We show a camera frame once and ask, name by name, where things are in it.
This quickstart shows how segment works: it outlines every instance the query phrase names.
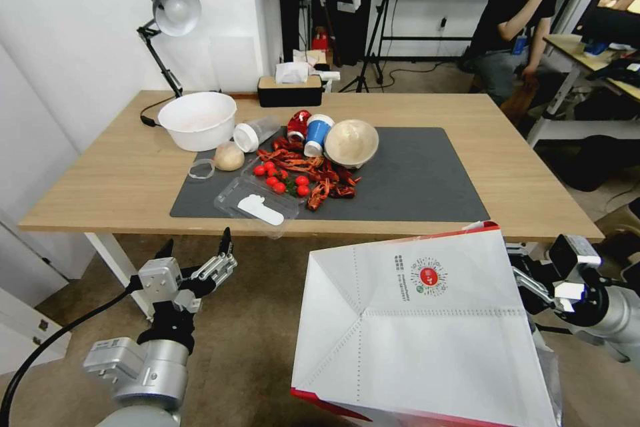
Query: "black tissue box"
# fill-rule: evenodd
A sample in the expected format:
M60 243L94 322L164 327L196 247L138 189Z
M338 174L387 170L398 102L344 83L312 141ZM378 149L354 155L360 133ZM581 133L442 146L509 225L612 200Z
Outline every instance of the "black tissue box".
M261 107L315 107L322 103L322 81L310 75L306 83L276 83L274 77L260 77Z

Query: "plastic ring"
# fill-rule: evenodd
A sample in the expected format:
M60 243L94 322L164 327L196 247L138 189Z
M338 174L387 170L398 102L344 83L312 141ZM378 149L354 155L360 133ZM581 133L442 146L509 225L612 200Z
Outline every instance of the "plastic ring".
M195 175L194 173L191 173L191 170L193 170L194 167L198 167L200 165L209 165L211 167L211 171L204 177L202 175ZM213 160L212 159L200 159L200 160L196 160L195 162L193 162L193 165L191 165L191 167L189 168L189 177L195 178L195 179L198 179L198 180L206 180L208 178L213 177L213 172L215 172L215 164L213 163Z

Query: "floor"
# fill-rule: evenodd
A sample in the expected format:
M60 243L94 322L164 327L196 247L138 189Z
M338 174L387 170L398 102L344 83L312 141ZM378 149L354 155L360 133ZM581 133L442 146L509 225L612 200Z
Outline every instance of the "floor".
M389 62L396 68L428 69L430 63ZM345 85L358 67L342 68ZM402 92L466 92L470 75L452 64L431 73L394 73L396 83L385 90ZM372 71L368 84L376 85ZM640 190L614 195L637 185L640 171L626 171L600 189L584 193L570 189L574 198L596 220L637 197ZM158 250L166 236L120 236L125 251L141 266ZM175 237L175 257L184 266L208 259L217 239ZM237 273L205 299L196 317L195 350L189 359L189 386L183 407L183 425L292 426L346 425L332 414L289 395L291 367L300 302L309 250L345 244L340 239L291 239L274 243L262 238L236 238ZM74 281L38 308L66 324L114 297L121 287L99 258L82 280ZM541 314L542 324L559 325L552 314ZM94 426L114 409L109 391L82 371L92 343L118 336L137 337L147 327L131 298L89 320L73 333L67 357L33 368L15 398L12 425ZM601 349L571 336L544 333L559 356L566 427L637 426L640 419L640 374L618 364ZM0 377L4 389L9 376Z

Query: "man's hand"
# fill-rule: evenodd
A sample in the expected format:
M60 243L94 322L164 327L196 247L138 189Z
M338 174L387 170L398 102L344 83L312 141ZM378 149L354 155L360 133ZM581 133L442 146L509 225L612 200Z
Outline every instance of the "man's hand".
M538 70L538 67L535 65L527 65L523 70L522 73L520 74L520 76L522 77L522 80L525 81L525 85L535 85L537 83L537 78L536 78L536 71Z

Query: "white door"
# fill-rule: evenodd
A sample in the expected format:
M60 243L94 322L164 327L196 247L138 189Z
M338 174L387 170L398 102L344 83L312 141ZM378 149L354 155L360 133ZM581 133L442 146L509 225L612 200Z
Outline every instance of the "white door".
M67 283L27 244L0 224L0 288L33 307Z
M78 152L2 44L0 138L0 223L67 278L79 278L94 253L82 234L22 232L17 228Z

